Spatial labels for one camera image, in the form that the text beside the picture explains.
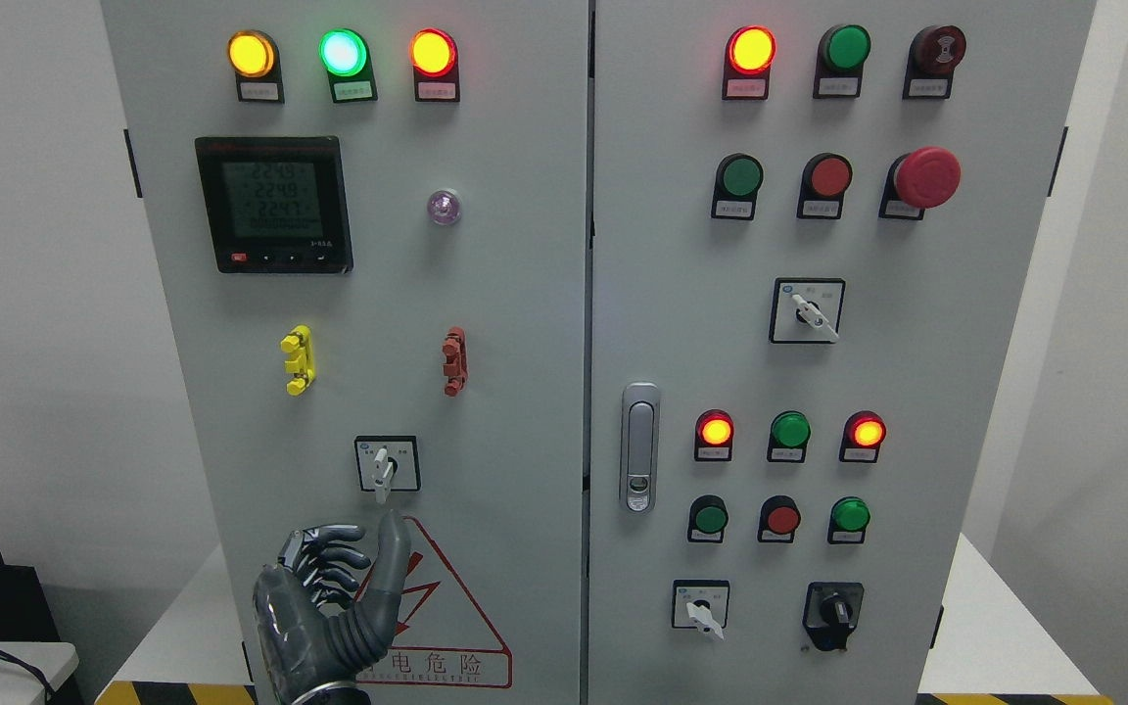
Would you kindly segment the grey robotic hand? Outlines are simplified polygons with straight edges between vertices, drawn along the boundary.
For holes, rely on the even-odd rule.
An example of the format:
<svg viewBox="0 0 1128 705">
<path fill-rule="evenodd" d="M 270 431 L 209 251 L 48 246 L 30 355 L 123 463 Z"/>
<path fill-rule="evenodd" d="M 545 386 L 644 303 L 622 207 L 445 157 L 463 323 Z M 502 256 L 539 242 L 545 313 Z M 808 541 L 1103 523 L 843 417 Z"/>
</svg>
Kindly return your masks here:
<svg viewBox="0 0 1128 705">
<path fill-rule="evenodd" d="M 379 556 L 351 547 L 364 531 L 321 525 L 291 532 L 254 588 L 259 647 L 274 695 L 292 704 L 323 682 L 353 680 L 388 655 L 411 540 L 398 510 L 379 523 Z"/>
</svg>

